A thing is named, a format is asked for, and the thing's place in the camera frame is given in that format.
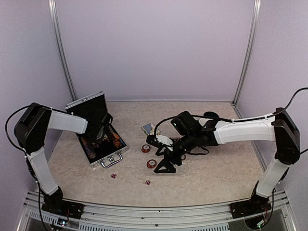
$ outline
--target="robotic arm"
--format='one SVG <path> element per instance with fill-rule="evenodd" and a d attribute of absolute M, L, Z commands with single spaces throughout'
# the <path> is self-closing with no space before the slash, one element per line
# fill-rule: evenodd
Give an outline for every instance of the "robotic arm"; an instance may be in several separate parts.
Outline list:
<path fill-rule="evenodd" d="M 26 152 L 26 162 L 32 176 L 39 182 L 44 195 L 42 210 L 65 217 L 80 219 L 83 205 L 63 200 L 61 188 L 53 179 L 44 152 L 48 129 L 85 134 L 90 141 L 100 142 L 112 119 L 104 110 L 97 110 L 88 118 L 52 110 L 37 103 L 25 111 L 17 122 L 14 133 L 20 147 Z"/>
<path fill-rule="evenodd" d="M 175 173 L 174 165 L 182 164 L 181 156 L 196 147 L 218 146 L 235 141 L 276 141 L 277 152 L 256 184 L 251 199 L 232 203 L 233 218 L 253 215 L 271 209 L 268 197 L 281 181 L 290 165 L 300 158 L 299 130 L 282 108 L 274 114 L 248 119 L 221 119 L 213 112 L 207 112 L 199 121 L 185 111 L 171 120 L 181 137 L 173 141 L 162 135 L 149 135 L 148 144 L 158 148 L 156 155 L 164 155 L 155 173 Z"/>

